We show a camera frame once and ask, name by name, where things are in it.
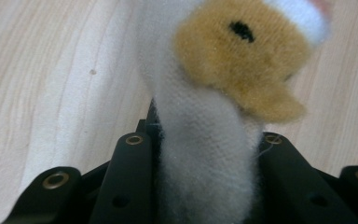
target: wooden surface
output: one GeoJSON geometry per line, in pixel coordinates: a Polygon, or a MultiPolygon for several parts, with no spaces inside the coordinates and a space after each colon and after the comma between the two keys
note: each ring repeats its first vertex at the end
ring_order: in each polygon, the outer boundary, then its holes
{"type": "MultiPolygon", "coordinates": [[[[291,80],[302,120],[267,129],[315,167],[358,164],[358,0],[335,1],[330,39],[291,80]]],[[[137,1],[0,0],[0,221],[41,172],[108,161],[150,94],[133,55],[137,1]]]]}

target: light wooden floor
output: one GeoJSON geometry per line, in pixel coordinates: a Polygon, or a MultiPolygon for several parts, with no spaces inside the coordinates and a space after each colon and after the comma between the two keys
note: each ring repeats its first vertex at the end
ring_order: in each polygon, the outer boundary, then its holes
{"type": "MultiPolygon", "coordinates": [[[[268,126],[316,168],[358,164],[358,0],[334,1],[330,39],[292,80],[301,121],[268,126]]],[[[137,1],[0,0],[0,221],[41,172],[108,161],[144,118],[137,1]]]]}

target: white plush body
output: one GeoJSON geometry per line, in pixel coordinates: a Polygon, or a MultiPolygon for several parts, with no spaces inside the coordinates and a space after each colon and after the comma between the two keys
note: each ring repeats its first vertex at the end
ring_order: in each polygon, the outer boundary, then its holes
{"type": "Polygon", "coordinates": [[[262,123],[222,92],[195,86],[176,60],[172,35],[202,0],[145,0],[138,44],[141,73],[163,128],[160,223],[241,223],[255,193],[262,123]]]}

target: plush head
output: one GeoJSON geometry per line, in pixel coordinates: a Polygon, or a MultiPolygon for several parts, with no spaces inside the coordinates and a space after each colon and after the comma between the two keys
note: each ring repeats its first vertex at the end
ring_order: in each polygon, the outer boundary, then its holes
{"type": "Polygon", "coordinates": [[[322,0],[207,0],[181,23],[176,55],[188,76],[217,88],[266,122],[305,109],[285,80],[327,33],[322,0]]]}

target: orange plush fur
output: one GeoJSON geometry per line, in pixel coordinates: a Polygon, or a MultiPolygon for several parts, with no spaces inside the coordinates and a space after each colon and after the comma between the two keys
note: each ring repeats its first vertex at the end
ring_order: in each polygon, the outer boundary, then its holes
{"type": "Polygon", "coordinates": [[[310,45],[261,0],[206,1],[180,25],[174,49],[195,83],[221,90],[244,113],[285,122],[305,112],[285,80],[309,58],[310,45]],[[252,43],[230,28],[237,21],[252,31],[252,43]]]}

